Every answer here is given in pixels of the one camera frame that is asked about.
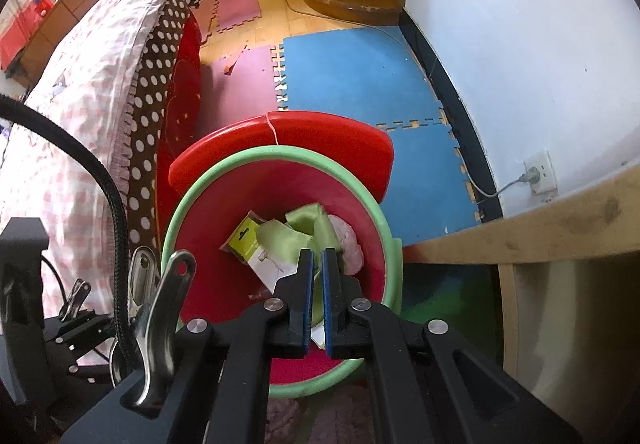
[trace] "wall outlet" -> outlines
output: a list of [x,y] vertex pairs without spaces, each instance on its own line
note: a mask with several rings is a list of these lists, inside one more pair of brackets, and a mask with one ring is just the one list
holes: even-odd
[[524,161],[524,168],[525,171],[528,171],[531,168],[537,168],[540,172],[540,180],[535,184],[529,184],[531,186],[532,195],[540,195],[558,188],[558,185],[556,184],[556,174],[554,173],[553,166],[551,166],[551,159],[549,158],[548,151],[541,151],[526,159]]

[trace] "green trash can rim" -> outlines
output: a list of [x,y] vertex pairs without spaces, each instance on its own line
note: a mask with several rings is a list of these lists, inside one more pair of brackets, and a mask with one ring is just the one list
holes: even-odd
[[[226,157],[204,172],[185,193],[171,218],[162,246],[161,269],[164,270],[166,268],[169,255],[175,250],[175,241],[187,212],[211,182],[245,164],[274,159],[299,162],[319,169],[341,182],[360,201],[375,224],[385,255],[386,273],[382,304],[393,308],[397,296],[400,293],[399,283],[402,273],[401,254],[398,254],[399,244],[391,235],[391,230],[386,223],[385,215],[376,202],[376,199],[373,198],[364,184],[344,166],[315,151],[306,150],[305,148],[299,148],[297,146],[269,145],[249,148],[248,150],[239,151]],[[316,394],[345,379],[362,364],[362,361],[361,359],[345,360],[335,368],[312,379],[292,382],[290,384],[272,384],[269,388],[269,395],[274,398],[293,398]]]

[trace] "trash can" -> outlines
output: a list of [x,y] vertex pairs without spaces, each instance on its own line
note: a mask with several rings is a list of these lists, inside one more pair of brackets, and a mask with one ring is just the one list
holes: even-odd
[[[169,255],[187,249],[198,269],[180,317],[212,323],[236,318],[260,289],[253,271],[220,250],[251,210],[270,220],[319,202],[356,233],[364,266],[356,275],[364,296],[400,309],[402,247],[379,205],[347,169],[315,151],[295,146],[259,146],[235,153],[207,170],[180,201],[164,240]],[[302,397],[325,390],[354,372],[362,360],[331,360],[313,343],[303,360],[273,360],[271,397]]]

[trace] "black baseboard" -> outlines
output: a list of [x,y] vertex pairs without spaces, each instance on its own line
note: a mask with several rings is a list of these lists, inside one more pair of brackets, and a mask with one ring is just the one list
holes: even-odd
[[[442,107],[447,114],[453,134],[460,144],[460,153],[465,160],[466,169],[471,178],[485,192],[489,194],[495,193],[494,178],[489,170],[489,165],[471,119],[469,119],[458,92],[442,67],[436,53],[422,35],[420,29],[418,29],[414,20],[404,9],[400,14],[399,26],[404,38],[427,74],[436,97],[442,102]],[[478,210],[483,222],[502,218],[502,208],[497,198],[487,199],[476,192],[476,199],[478,200]]]

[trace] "bed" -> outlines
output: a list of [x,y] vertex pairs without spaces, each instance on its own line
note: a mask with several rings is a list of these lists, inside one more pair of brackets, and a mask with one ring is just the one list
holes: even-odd
[[[100,0],[60,42],[26,104],[82,142],[108,169],[127,208],[130,251],[158,253],[179,196],[168,167],[190,146],[200,107],[199,0]],[[113,221],[91,176],[55,146],[14,125],[0,145],[0,231],[11,217],[39,217],[44,256],[67,293],[112,312]],[[43,266],[45,316],[62,297]]]

